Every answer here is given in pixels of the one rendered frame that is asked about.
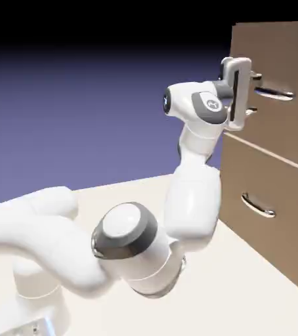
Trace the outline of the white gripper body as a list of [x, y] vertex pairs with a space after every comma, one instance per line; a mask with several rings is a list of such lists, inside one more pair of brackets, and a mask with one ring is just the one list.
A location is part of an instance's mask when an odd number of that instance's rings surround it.
[[226, 80], [233, 88], [234, 98], [230, 107], [228, 130], [240, 131], [244, 128], [249, 82], [251, 77], [251, 60], [246, 57], [230, 57], [226, 63]]

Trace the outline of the wooden drawer front with gap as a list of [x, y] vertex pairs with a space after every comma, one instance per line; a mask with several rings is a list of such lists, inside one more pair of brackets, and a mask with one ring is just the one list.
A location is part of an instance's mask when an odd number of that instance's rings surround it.
[[[223, 136], [220, 219], [298, 287], [298, 167], [230, 135]], [[247, 192], [276, 212], [249, 209]]]

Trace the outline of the light brown wooden cabinet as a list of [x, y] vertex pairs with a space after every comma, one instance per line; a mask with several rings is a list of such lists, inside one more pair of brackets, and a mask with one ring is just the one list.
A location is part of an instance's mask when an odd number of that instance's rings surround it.
[[238, 23], [230, 53], [261, 78], [245, 127], [223, 135], [220, 218], [298, 287], [298, 21]]

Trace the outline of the plain wooden drawer front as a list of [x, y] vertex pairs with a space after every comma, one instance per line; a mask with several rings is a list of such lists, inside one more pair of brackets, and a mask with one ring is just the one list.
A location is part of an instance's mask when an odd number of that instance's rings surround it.
[[[247, 57], [252, 70], [262, 74], [262, 80], [249, 83], [248, 105], [256, 107], [257, 113], [248, 116], [245, 127], [233, 135], [298, 165], [298, 58], [289, 53]], [[266, 98], [255, 93], [255, 87], [289, 91], [295, 98]]]

